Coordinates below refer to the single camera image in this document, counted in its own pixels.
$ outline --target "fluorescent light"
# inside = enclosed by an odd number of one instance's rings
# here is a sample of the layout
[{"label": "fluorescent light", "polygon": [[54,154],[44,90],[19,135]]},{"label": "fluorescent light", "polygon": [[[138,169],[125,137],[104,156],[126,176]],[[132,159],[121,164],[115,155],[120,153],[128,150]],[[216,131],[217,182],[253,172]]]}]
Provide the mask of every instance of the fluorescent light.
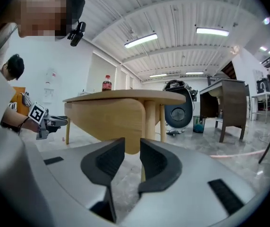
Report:
[{"label": "fluorescent light", "polygon": [[264,20],[263,20],[263,24],[267,25],[270,23],[270,17],[266,17]]},{"label": "fluorescent light", "polygon": [[150,40],[155,40],[155,39],[158,39],[158,36],[157,36],[156,33],[151,34],[151,35],[147,35],[147,36],[142,37],[140,39],[129,42],[129,43],[125,44],[124,47],[128,49],[128,48],[131,48],[131,47],[133,47],[135,45],[142,44],[144,42],[147,42],[147,41],[150,41]]},{"label": "fluorescent light", "polygon": [[267,48],[264,47],[264,46],[261,46],[261,47],[260,47],[260,50],[261,50],[261,51],[267,51]]},{"label": "fluorescent light", "polygon": [[229,32],[226,30],[221,29],[213,29],[213,28],[197,28],[197,34],[210,34],[210,35],[221,35],[221,36],[228,36]]},{"label": "fluorescent light", "polygon": [[202,71],[196,71],[196,72],[187,72],[185,74],[203,74],[204,72]]},{"label": "fluorescent light", "polygon": [[165,77],[167,76],[167,74],[159,74],[159,75],[152,75],[152,76],[149,76],[150,78],[156,78],[156,77]]}]

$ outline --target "black hair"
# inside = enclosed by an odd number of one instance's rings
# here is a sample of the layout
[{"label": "black hair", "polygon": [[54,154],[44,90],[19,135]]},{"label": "black hair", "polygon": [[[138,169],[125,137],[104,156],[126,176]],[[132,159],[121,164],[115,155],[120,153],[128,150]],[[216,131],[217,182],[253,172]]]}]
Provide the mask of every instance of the black hair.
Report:
[{"label": "black hair", "polygon": [[8,64],[7,69],[10,76],[18,80],[18,78],[20,78],[23,71],[25,70],[23,59],[18,54],[15,54],[11,56],[7,64]]}]

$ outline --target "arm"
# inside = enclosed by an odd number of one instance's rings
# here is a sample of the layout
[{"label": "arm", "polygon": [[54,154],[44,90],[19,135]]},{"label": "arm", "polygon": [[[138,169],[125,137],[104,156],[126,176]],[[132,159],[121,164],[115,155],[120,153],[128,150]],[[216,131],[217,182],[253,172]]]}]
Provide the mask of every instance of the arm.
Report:
[{"label": "arm", "polygon": [[[23,121],[27,118],[27,116],[24,116],[20,113],[15,112],[14,110],[12,110],[11,108],[7,108],[6,111],[4,112],[4,115],[2,117],[2,121],[11,125],[11,126],[15,126],[18,127],[19,125],[21,125],[23,123]],[[34,131],[34,132],[38,132],[39,130],[39,125],[34,122],[31,119],[28,119],[22,126],[22,128]]]}]

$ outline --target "soda bottle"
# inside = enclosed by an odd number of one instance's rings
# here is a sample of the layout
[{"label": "soda bottle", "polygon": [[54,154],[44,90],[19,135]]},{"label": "soda bottle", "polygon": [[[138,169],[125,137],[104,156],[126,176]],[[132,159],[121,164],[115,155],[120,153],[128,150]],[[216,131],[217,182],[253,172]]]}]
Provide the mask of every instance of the soda bottle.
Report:
[{"label": "soda bottle", "polygon": [[102,91],[112,90],[112,83],[110,81],[110,75],[105,76],[105,81],[102,83]]}]

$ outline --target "gray floor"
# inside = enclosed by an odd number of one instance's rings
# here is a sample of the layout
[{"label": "gray floor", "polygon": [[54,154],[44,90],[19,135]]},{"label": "gray floor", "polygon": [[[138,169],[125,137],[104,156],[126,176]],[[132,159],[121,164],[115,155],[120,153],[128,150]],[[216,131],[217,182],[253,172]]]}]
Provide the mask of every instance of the gray floor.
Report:
[{"label": "gray floor", "polygon": [[[195,149],[212,156],[249,182],[256,192],[270,187],[270,151],[263,162],[258,164],[258,160],[263,154],[260,151],[267,147],[267,142],[270,140],[270,123],[247,121],[243,141],[239,140],[240,129],[227,127],[224,142],[219,143],[221,126],[219,123],[216,129],[214,119],[207,119],[204,133],[198,134],[192,132],[191,123],[184,133],[176,136],[167,135],[166,141],[179,147]],[[160,132],[159,125],[156,126],[156,132]],[[65,127],[50,134],[46,140],[35,140],[35,134],[27,130],[23,130],[20,136],[25,142],[34,142],[39,151],[79,147],[98,142],[97,139],[74,124],[71,124],[70,127],[69,145],[66,145],[64,141]],[[140,176],[139,153],[136,155],[125,154],[125,159],[112,181],[118,222],[127,215],[138,201],[137,187],[140,183]]]}]

